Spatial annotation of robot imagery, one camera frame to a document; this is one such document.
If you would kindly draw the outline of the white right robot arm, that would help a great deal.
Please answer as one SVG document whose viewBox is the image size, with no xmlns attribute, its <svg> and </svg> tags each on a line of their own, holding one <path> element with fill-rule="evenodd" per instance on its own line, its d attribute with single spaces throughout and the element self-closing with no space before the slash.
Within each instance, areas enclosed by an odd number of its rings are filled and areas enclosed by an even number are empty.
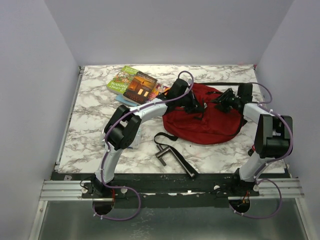
<svg viewBox="0 0 320 240">
<path fill-rule="evenodd" d="M 268 102 L 253 102 L 253 85 L 253 82 L 240 83 L 237 94 L 229 88 L 212 101 L 221 112 L 236 110 L 257 124 L 253 153 L 230 180 L 230 191 L 236 196 L 252 190 L 271 163 L 283 160 L 293 151 L 293 118 L 265 107 L 272 101 L 271 94 Z"/>
</svg>

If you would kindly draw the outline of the red backpack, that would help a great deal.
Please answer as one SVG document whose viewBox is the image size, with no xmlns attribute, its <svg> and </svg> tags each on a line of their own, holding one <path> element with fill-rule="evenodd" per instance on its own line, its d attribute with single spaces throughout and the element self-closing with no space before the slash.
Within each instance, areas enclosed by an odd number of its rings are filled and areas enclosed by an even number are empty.
<svg viewBox="0 0 320 240">
<path fill-rule="evenodd" d="M 183 139 L 199 145 L 222 144 L 232 140 L 247 123 L 243 116 L 232 109 L 221 112 L 211 100 L 223 93 L 216 89 L 214 83 L 194 83 L 192 91 L 204 107 L 203 113 L 186 113 L 174 110 L 163 115 L 164 136 L 172 141 Z"/>
</svg>

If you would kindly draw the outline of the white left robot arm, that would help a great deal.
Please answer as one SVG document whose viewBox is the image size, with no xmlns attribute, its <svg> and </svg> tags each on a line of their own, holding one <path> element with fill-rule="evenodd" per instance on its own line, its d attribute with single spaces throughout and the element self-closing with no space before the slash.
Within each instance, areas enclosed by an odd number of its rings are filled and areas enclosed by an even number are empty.
<svg viewBox="0 0 320 240">
<path fill-rule="evenodd" d="M 96 183 L 93 191 L 101 198 L 110 194 L 109 184 L 115 177 L 115 169 L 122 152 L 134 141 L 140 125 L 170 112 L 180 100 L 187 96 L 194 86 L 194 77 L 183 80 L 178 77 L 167 93 L 157 96 L 150 102 L 127 107 L 120 105 L 105 124 L 101 137 L 104 155 L 95 172 Z"/>
</svg>

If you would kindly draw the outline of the orange black highlighter marker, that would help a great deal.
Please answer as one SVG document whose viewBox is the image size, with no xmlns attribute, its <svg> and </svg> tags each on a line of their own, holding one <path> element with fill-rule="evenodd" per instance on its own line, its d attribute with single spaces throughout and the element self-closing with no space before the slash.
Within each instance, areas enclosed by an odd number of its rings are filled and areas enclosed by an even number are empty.
<svg viewBox="0 0 320 240">
<path fill-rule="evenodd" d="M 247 153 L 251 157 L 254 152 L 255 152 L 255 150 L 253 148 L 250 148 Z"/>
</svg>

